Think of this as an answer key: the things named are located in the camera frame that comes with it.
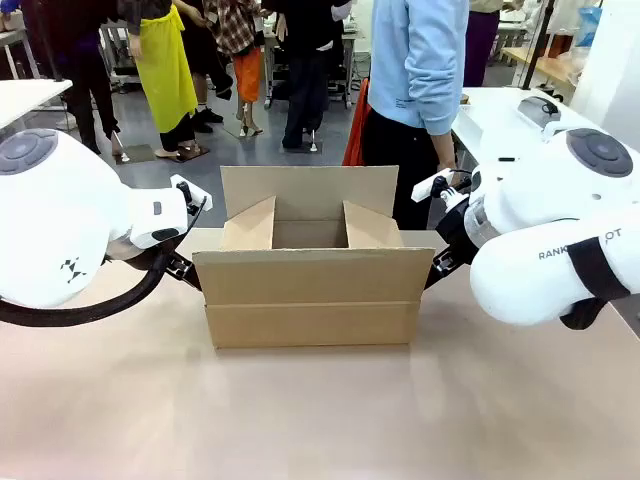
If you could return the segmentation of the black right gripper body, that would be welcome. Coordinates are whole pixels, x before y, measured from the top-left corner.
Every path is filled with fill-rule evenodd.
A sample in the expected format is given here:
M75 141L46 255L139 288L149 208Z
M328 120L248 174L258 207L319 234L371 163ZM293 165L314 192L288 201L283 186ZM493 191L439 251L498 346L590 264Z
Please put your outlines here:
M476 255L476 245L464 226L468 207L469 200L463 199L444 215L436 227L436 231L447 244L447 247L437 256L440 265L470 265Z

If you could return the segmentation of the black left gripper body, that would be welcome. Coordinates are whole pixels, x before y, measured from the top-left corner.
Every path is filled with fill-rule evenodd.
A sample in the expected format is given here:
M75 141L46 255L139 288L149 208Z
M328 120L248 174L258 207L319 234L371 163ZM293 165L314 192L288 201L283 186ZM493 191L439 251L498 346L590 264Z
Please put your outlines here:
M164 267L165 273L184 273L184 257L177 252L177 248L183 240L183 237L174 237L157 245L158 253L161 257L161 265Z

